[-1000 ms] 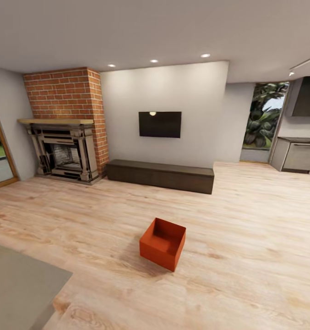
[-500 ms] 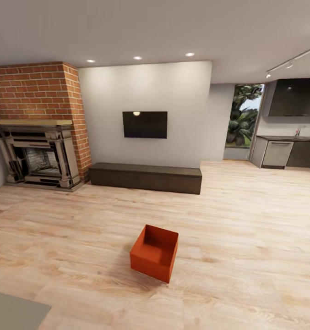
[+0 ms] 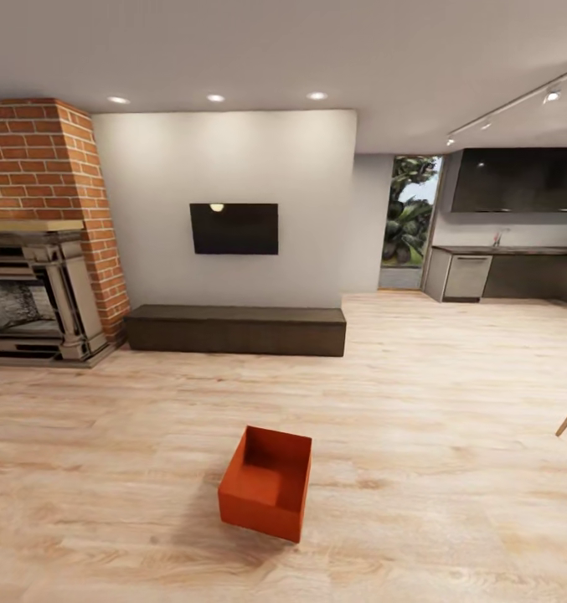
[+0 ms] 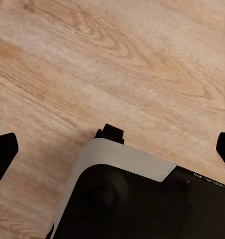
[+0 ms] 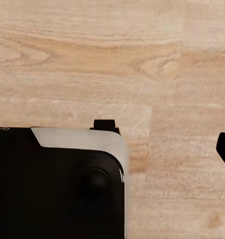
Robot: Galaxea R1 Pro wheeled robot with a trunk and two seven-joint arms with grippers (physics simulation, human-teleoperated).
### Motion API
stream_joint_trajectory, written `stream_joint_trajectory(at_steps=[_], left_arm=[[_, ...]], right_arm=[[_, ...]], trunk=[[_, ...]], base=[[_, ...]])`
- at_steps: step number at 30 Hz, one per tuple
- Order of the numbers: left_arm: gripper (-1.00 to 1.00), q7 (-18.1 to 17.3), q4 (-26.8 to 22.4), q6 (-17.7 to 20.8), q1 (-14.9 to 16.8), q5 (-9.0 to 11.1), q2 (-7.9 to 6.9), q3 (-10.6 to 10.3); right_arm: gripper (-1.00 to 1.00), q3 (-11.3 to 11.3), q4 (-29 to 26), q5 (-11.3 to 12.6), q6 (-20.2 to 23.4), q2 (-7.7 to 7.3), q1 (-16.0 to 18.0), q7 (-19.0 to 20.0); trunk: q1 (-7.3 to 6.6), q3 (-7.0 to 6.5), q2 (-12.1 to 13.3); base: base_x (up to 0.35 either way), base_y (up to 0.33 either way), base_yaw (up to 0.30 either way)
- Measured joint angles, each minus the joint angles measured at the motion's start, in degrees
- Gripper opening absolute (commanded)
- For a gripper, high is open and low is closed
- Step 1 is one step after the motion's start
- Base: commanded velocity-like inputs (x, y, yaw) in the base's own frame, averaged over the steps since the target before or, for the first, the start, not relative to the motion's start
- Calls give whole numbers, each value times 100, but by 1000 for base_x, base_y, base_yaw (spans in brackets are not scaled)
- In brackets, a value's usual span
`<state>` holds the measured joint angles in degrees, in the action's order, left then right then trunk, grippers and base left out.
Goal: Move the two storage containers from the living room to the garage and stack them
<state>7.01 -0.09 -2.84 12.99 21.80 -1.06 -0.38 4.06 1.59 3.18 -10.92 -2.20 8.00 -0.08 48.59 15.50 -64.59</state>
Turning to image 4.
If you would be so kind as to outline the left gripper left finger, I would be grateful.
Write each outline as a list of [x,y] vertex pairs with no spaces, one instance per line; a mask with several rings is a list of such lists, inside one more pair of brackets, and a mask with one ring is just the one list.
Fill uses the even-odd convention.
[[0,135],[0,180],[18,152],[18,143],[13,132]]

